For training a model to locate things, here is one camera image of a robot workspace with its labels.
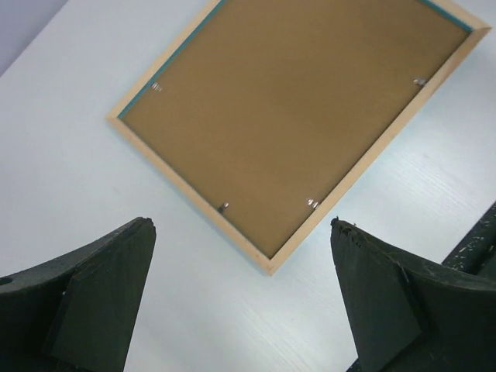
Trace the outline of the blue picture frame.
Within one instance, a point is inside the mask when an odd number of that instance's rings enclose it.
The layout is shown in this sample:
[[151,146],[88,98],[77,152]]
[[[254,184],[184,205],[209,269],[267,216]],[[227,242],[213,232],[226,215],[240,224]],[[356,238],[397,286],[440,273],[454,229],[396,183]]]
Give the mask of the blue picture frame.
[[209,1],[107,120],[272,274],[490,29],[453,1]]

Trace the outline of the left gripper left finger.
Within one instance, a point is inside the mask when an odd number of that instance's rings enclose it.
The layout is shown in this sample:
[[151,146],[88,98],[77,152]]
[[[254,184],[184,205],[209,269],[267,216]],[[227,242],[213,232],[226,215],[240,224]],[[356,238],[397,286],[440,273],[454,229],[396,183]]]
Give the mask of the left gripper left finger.
[[157,238],[136,218],[1,279],[3,371],[122,371]]

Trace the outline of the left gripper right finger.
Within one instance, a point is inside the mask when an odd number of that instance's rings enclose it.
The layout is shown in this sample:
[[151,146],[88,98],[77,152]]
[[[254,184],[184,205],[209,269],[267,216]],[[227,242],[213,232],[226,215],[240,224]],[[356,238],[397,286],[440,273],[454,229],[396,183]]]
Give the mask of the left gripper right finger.
[[495,270],[468,274],[344,220],[331,248],[362,371],[493,371]]

